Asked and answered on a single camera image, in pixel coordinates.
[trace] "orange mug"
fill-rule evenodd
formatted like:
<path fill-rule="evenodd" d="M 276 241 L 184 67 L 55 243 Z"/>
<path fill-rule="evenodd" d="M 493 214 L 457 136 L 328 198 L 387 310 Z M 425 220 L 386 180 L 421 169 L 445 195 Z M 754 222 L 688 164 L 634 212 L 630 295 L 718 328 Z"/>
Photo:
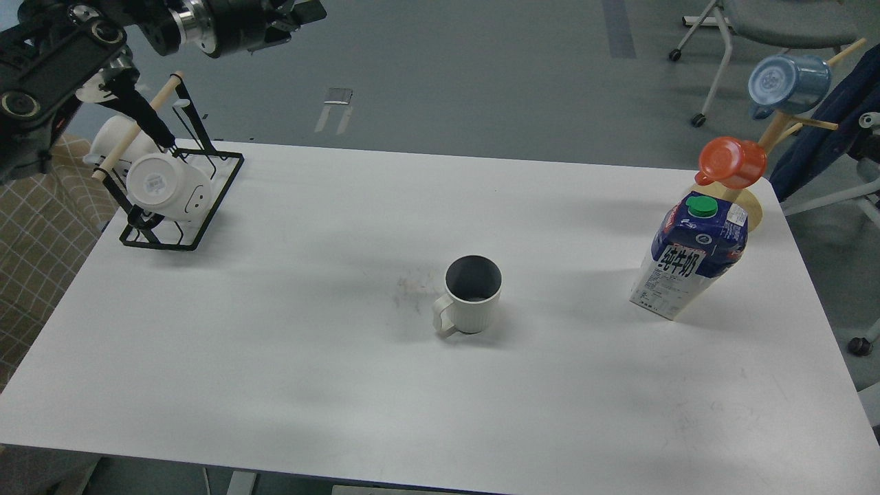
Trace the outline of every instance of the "orange mug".
<path fill-rule="evenodd" d="M 758 143 L 716 137 L 700 153 L 700 171 L 694 180 L 701 186 L 718 182 L 728 189 L 745 189 L 757 182 L 766 168 L 767 155 Z"/>

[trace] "checkered cloth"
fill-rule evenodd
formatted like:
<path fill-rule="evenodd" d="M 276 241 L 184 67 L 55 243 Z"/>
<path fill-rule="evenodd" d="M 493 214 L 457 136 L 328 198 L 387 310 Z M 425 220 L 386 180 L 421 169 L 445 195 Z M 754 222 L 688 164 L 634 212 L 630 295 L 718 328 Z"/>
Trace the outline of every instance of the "checkered cloth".
<path fill-rule="evenodd" d="M 0 186 L 0 392 L 116 211 L 89 146 L 62 137 L 51 173 Z"/>

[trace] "white mug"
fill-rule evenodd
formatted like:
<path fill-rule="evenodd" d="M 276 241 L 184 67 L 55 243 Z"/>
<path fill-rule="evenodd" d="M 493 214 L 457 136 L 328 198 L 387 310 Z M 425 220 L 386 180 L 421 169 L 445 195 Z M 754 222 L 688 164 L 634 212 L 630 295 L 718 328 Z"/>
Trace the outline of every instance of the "white mug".
<path fill-rule="evenodd" d="M 446 270 L 445 281 L 446 293 L 432 306 L 440 336 L 475 334 L 492 326 L 501 296 L 498 265 L 478 255 L 458 258 Z"/>
<path fill-rule="evenodd" d="M 132 164 L 125 187 L 132 203 L 171 220 L 202 218 L 214 199 L 203 171 L 163 153 L 150 153 Z"/>
<path fill-rule="evenodd" d="M 98 130 L 98 134 L 92 140 L 92 148 L 84 158 L 85 163 L 95 166 L 100 165 L 104 158 L 110 154 L 110 151 L 120 142 L 122 137 L 125 136 L 125 133 L 128 132 L 133 123 L 133 121 L 122 115 L 110 117 L 107 122 L 104 122 L 104 125 Z M 133 163 L 143 155 L 158 152 L 159 148 L 156 146 L 156 143 L 153 143 L 149 136 L 140 132 L 128 149 L 122 153 L 119 161 L 114 166 L 114 170 L 119 172 L 120 177 L 125 180 L 128 176 L 128 170 L 131 169 Z"/>

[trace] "chair seat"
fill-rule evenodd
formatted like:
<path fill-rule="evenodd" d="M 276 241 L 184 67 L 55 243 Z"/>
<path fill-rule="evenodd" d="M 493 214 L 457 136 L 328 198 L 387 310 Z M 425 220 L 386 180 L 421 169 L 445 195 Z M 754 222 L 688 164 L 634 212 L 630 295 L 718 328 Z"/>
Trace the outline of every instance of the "chair seat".
<path fill-rule="evenodd" d="M 858 33 L 833 0 L 724 0 L 724 12 L 743 38 L 783 48 L 830 48 Z"/>

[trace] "mug handle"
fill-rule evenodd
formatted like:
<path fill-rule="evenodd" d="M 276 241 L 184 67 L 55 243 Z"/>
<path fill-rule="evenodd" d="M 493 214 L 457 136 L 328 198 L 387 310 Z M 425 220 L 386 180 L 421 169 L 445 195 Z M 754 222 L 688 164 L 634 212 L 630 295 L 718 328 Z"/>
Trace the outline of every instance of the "mug handle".
<path fill-rule="evenodd" d="M 434 301 L 434 304 L 431 305 L 431 309 L 434 310 L 434 329 L 442 338 L 446 338 L 455 333 L 455 325 L 449 321 L 449 318 L 446 319 L 445 325 L 443 323 L 443 311 L 446 311 L 450 306 L 452 306 L 452 298 L 449 297 L 449 294 L 440 296 Z"/>

